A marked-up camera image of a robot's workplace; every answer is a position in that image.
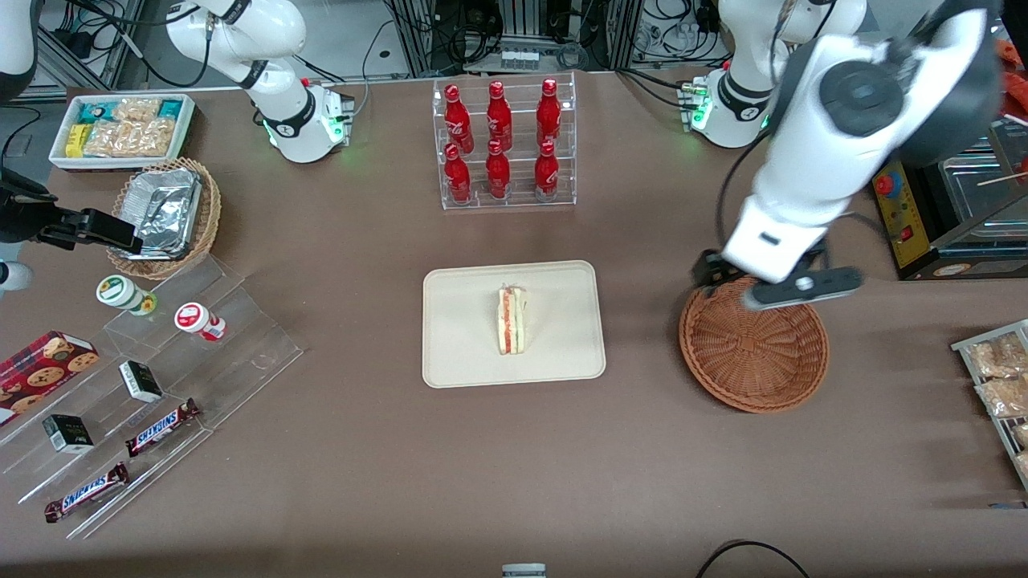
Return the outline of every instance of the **sandwich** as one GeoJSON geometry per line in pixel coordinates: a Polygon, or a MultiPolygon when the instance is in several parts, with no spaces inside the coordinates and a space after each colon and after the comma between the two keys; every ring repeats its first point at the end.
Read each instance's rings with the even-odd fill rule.
{"type": "Polygon", "coordinates": [[[524,289],[505,286],[500,290],[497,308],[500,332],[500,355],[524,353],[524,289]]]}

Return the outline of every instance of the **table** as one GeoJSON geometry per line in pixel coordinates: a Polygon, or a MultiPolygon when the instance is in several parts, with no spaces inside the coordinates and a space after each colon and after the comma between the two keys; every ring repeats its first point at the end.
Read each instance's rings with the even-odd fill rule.
{"type": "MultiPolygon", "coordinates": [[[[737,412],[692,378],[675,322],[738,151],[684,135],[620,77],[577,78],[579,205],[513,215],[443,214],[431,82],[375,84],[353,146],[309,166],[270,148],[244,93],[194,93],[186,151],[224,198],[214,253],[308,352],[88,540],[65,541],[0,481],[0,575],[495,576],[538,561],[554,578],[688,576],[750,538],[814,576],[1024,576],[1026,514],[986,508],[1023,492],[948,347],[1025,317],[1024,283],[901,283],[874,231],[839,222],[835,262],[868,281],[817,305],[823,386],[787,413],[737,412]],[[562,259],[597,272],[601,377],[421,382],[426,274],[562,259]]],[[[48,186],[109,208],[124,179],[54,170],[48,186]]],[[[0,300],[0,354],[113,316],[93,295],[113,270],[103,250],[23,260],[37,277],[0,300]]]]}

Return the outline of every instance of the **robotic arm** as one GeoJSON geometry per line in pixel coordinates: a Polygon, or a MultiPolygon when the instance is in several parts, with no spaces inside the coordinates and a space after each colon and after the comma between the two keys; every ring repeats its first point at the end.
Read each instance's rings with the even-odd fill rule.
{"type": "Polygon", "coordinates": [[[264,116],[274,145],[294,162],[325,156],[347,137],[346,109],[337,93],[306,86],[286,58],[303,49],[306,26],[288,0],[196,0],[173,5],[168,17],[194,6],[187,19],[169,23],[175,47],[246,89],[264,116]]]}
{"type": "Polygon", "coordinates": [[[735,40],[735,55],[728,71],[698,76],[687,86],[686,104],[696,107],[688,129],[726,148],[751,143],[788,61],[785,43],[850,35],[867,8],[867,0],[722,0],[719,11],[735,40]]]}
{"type": "MultiPolygon", "coordinates": [[[[42,0],[0,1],[0,103],[20,95],[36,71],[36,26],[42,0]]],[[[285,60],[303,48],[306,27],[287,0],[197,0],[172,6],[168,34],[186,57],[209,63],[247,91],[264,115],[271,143],[296,162],[310,162],[345,143],[340,96],[305,86],[285,60]]],[[[134,43],[128,46],[142,56],[134,43]]],[[[353,102],[347,103],[353,109],[353,102]]],[[[41,185],[4,169],[0,158],[0,243],[37,241],[63,249],[100,243],[139,253],[132,225],[95,209],[59,208],[41,185]]]]}
{"type": "Polygon", "coordinates": [[[893,151],[929,165],[986,130],[1000,95],[989,36],[996,12],[994,0],[947,0],[911,37],[865,45],[825,36],[793,55],[770,118],[767,160],[721,255],[764,282],[748,306],[808,302],[859,286],[851,267],[809,270],[809,251],[893,151]]]}
{"type": "MultiPolygon", "coordinates": [[[[0,103],[20,95],[36,73],[36,23],[40,0],[0,2],[0,103]]],[[[139,253],[135,228],[96,209],[62,209],[41,185],[3,166],[0,151],[0,243],[36,241],[72,250],[99,243],[139,253]]]]}

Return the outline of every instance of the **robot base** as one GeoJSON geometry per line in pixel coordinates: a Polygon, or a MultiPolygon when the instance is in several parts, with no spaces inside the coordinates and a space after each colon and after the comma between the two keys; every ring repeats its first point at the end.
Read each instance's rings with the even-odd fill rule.
{"type": "Polygon", "coordinates": [[[307,91],[315,97],[315,114],[297,136],[278,136],[264,123],[271,145],[293,162],[314,162],[336,147],[348,146],[354,127],[353,99],[343,100],[323,86],[308,86],[307,91]]]}
{"type": "Polygon", "coordinates": [[[739,120],[719,95],[718,83],[724,75],[724,70],[715,70],[707,76],[697,76],[692,85],[677,91],[681,105],[695,107],[682,111],[682,124],[687,133],[699,133],[718,146],[741,148],[754,142],[764,127],[766,115],[761,110],[767,107],[759,105],[765,105],[767,100],[743,110],[744,115],[752,111],[749,120],[739,120]]]}

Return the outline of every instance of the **wicker basket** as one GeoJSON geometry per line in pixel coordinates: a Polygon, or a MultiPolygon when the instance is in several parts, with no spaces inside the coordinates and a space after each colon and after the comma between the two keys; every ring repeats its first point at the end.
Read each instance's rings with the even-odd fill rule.
{"type": "Polygon", "coordinates": [[[810,398],[829,366],[829,338],[810,305],[752,312],[744,279],[707,297],[697,290],[678,323],[678,345],[711,395],[754,413],[792,409],[810,398]]]}
{"type": "MultiPolygon", "coordinates": [[[[218,233],[218,219],[221,217],[221,192],[218,191],[218,183],[214,182],[211,173],[203,165],[189,158],[176,158],[147,167],[144,172],[157,173],[160,171],[171,171],[173,169],[189,169],[194,171],[204,180],[204,189],[200,191],[199,207],[196,209],[196,223],[193,225],[193,242],[189,253],[177,261],[130,261],[107,250],[107,258],[114,263],[117,269],[125,275],[162,281],[172,276],[173,273],[204,256],[214,245],[214,238],[218,233]]],[[[114,202],[114,215],[121,212],[121,204],[125,200],[125,192],[128,190],[126,182],[121,187],[121,194],[114,202]]]]}

